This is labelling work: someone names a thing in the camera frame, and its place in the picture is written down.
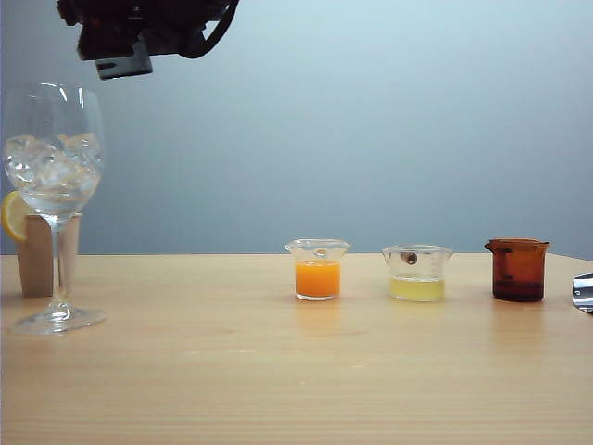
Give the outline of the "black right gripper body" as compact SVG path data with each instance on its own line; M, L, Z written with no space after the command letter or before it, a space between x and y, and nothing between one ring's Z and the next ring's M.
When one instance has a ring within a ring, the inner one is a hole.
M59 1L57 10L67 25L82 26L83 60L130 57L138 43L149 56L177 54L185 35L207 22L198 1Z

